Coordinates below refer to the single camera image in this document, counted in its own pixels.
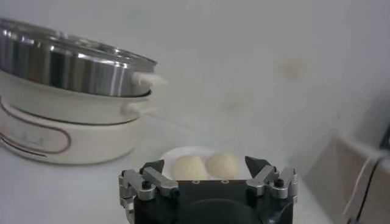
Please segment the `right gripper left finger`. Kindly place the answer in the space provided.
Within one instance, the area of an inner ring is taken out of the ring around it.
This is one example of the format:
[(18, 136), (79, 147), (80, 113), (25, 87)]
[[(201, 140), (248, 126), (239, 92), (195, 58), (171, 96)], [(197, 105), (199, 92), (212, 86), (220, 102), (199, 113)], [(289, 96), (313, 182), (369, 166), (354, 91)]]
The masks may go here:
[(134, 200), (151, 201), (162, 196), (177, 198), (179, 196), (179, 183), (166, 178), (162, 174), (165, 162), (158, 160), (146, 163), (139, 171), (123, 170), (118, 176), (119, 204), (126, 210), (132, 211)]

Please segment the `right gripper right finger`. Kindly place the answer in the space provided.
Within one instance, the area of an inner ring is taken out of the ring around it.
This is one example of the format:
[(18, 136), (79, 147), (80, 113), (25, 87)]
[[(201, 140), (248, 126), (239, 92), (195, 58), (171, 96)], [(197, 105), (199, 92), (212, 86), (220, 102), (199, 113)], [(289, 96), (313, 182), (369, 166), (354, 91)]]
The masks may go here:
[(268, 190), (274, 199), (292, 198), (293, 203), (297, 203), (298, 174), (295, 168), (285, 167), (279, 171), (267, 160), (251, 156), (245, 156), (245, 163), (252, 177), (246, 181), (246, 185), (257, 197)]

